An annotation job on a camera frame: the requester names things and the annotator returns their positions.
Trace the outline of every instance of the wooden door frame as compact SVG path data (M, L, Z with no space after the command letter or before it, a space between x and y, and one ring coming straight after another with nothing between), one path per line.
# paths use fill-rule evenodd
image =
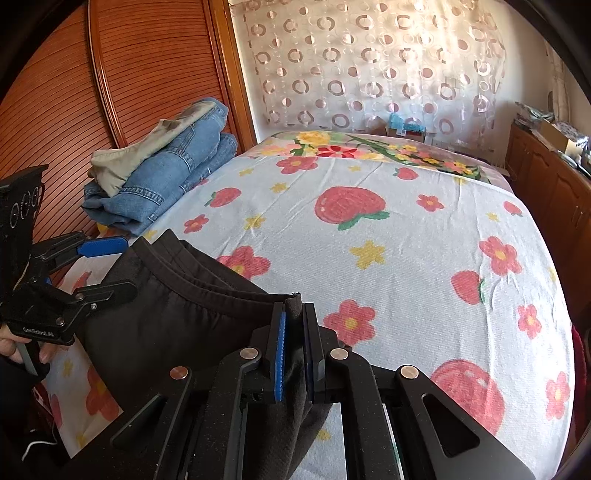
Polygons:
M232 14L228 0L203 0L204 7L209 8L213 21L213 31L210 35L212 45L217 45L218 53L223 63L222 73L226 83L226 91L230 96L230 109L236 122L238 141L243 151L257 144L255 128L252 123L246 84L242 75L238 45L234 35Z

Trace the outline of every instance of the metal screw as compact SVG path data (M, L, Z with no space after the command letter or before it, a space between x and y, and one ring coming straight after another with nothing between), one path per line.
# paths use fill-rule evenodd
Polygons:
M409 379L417 378L418 377L418 369L417 369L417 367L413 367L412 365L404 365L404 367L402 367L400 369L400 374L404 378L409 378Z
M333 348L330 351L330 356L335 360L345 360L349 356L349 352L344 348Z
M253 358L256 358L257 355L258 355L258 350L254 347L251 347L251 346L247 346L246 348L243 348L242 350L240 350L240 356L244 360L252 360Z
M172 378L173 380L182 380L188 374L189 370L187 370L187 367L174 367L170 371L170 378Z

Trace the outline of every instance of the wooden wardrobe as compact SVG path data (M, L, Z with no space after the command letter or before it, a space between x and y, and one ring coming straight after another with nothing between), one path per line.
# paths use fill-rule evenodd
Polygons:
M255 143L227 2L89 0L30 58L0 104L0 178L49 164L35 241L96 224L80 208L90 155L140 140L207 96Z

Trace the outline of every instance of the bedsheet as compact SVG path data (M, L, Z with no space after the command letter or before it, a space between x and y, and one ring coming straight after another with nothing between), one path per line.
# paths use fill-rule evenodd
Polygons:
M551 478L571 418L573 345L531 215L462 157L336 140L291 132L265 141L144 237L171 228L266 291L301 292L369 362L418 366L536 478ZM78 260L62 288L100 282L116 257ZM58 354L46 388L71 455L120 412L79 344ZM333 407L293 478L346 477L339 416Z

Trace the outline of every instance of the wooden slat door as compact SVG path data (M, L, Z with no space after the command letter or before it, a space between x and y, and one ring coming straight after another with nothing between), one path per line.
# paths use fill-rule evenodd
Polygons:
M85 11L80 7L43 42L0 104L0 178L50 165L35 241L96 229L80 208L82 186L91 153L114 145L95 95Z
M103 67L127 143L200 98L230 105L207 0L92 2ZM226 130L236 135L231 113Z

